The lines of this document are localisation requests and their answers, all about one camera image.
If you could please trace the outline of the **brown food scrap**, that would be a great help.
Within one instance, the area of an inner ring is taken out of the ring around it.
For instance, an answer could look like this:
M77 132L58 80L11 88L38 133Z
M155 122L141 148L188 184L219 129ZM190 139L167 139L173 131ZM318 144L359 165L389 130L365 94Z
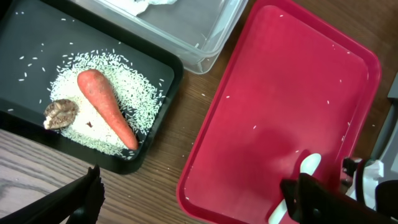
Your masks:
M68 99L55 100L45 111L45 129L61 129L71 125L78 112L78 105Z

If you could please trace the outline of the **white tissue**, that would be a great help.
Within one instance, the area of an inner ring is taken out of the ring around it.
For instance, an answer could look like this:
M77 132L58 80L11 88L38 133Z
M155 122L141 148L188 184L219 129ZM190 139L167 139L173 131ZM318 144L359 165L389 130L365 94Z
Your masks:
M177 0L105 0L108 5L115 6L136 16L144 12L150 5L174 4Z

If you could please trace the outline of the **orange carrot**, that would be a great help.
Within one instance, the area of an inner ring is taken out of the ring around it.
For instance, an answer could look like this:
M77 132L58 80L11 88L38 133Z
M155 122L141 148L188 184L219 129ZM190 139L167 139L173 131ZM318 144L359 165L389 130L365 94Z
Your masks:
M98 70L92 69L79 73L77 84L85 98L124 145L130 150L137 150L138 140L119 109L108 79Z

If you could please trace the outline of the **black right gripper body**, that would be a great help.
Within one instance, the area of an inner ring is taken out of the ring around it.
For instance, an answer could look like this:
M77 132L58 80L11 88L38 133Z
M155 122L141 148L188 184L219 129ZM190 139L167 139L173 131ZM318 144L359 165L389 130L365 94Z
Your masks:
M343 177L340 179L340 193L348 196L354 193L355 199L363 199L364 160L355 157L344 158L341 173Z

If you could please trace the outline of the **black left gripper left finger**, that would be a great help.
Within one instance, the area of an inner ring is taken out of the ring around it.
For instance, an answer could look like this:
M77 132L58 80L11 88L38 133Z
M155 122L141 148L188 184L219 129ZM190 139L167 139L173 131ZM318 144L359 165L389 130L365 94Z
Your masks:
M1 218L1 224L96 223L104 203L104 184L98 165L86 175L28 206Z

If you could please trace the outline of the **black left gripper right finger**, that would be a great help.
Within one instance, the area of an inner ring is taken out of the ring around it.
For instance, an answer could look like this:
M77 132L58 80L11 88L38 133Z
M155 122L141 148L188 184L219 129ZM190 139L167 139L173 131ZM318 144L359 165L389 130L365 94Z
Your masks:
M316 178L300 174L298 179L283 179L280 189L287 213L300 224L383 224L392 218L378 213L337 191L330 191Z

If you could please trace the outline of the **white rice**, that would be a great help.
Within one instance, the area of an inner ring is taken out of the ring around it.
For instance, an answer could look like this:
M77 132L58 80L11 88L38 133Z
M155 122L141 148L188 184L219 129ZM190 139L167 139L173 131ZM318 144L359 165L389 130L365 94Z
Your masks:
M162 83L151 82L115 50L89 50L68 57L57 67L57 76L50 82L50 103L68 99L78 105L74 122L60 129L59 134L109 156L121 156L125 152L134 156L136 152L122 143L80 91L77 76L90 69L100 71L109 80L119 109L139 142L138 136L149 131L160 110Z

